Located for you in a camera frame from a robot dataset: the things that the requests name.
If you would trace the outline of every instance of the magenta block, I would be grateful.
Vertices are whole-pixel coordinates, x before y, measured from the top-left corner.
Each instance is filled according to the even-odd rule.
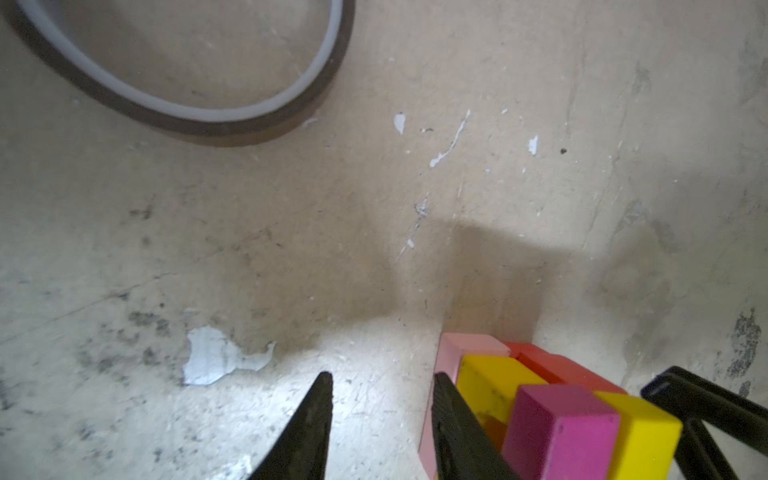
[[[526,385],[502,457],[522,480],[605,480],[621,416],[578,385]]]
[[[437,360],[435,361],[435,373],[445,372],[456,384],[458,368],[462,364],[464,355],[485,356],[509,356],[509,348],[490,335],[476,335],[474,333],[443,333],[440,336],[440,345],[437,347]],[[424,429],[422,430],[422,442],[419,444],[419,458],[424,465],[424,471],[432,480],[437,474],[437,461],[435,460],[435,441],[432,438],[432,388],[429,388],[427,400],[427,412],[424,417]]]

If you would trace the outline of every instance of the worn gray surface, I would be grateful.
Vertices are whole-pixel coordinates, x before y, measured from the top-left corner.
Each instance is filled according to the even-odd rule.
[[[208,480],[329,369],[329,478],[421,479],[443,329],[768,405],[766,58],[765,1],[360,2],[318,120],[216,149],[0,26],[0,471]],[[183,387],[206,324],[273,361]]]

